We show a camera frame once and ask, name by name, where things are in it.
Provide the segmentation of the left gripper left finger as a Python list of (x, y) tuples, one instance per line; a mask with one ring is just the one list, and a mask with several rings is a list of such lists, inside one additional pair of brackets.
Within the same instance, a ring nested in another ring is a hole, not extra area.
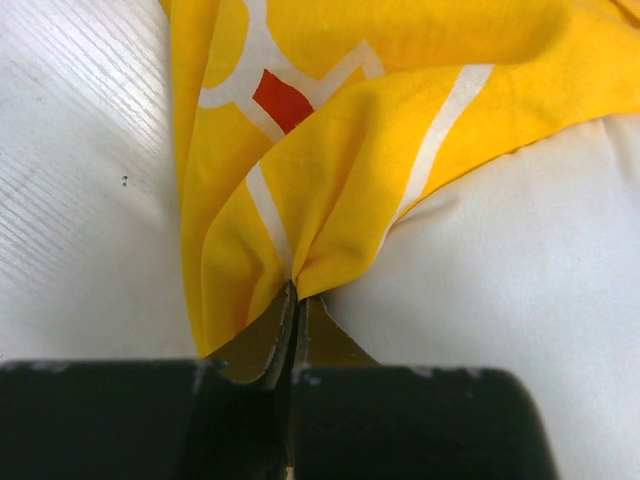
[(266, 310), (210, 355), (202, 383), (204, 479), (284, 479), (297, 294), (281, 287)]

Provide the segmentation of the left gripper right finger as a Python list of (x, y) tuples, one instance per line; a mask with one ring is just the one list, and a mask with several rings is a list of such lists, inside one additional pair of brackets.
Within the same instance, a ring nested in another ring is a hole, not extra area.
[(385, 477), (384, 370), (330, 318), (301, 303), (290, 446), (297, 479)]

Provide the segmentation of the white pillow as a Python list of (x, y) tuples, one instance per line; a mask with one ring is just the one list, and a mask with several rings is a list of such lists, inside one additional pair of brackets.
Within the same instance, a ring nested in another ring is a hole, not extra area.
[(568, 128), (443, 187), (324, 301), (385, 363), (518, 376), (562, 478), (637, 478), (638, 117)]

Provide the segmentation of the yellow printed pillowcase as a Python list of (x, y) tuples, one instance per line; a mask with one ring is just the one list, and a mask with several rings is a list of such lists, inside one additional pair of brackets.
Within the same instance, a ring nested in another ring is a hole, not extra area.
[(198, 351), (292, 282), (362, 275), (396, 220), (565, 128), (639, 110), (635, 1), (166, 1)]

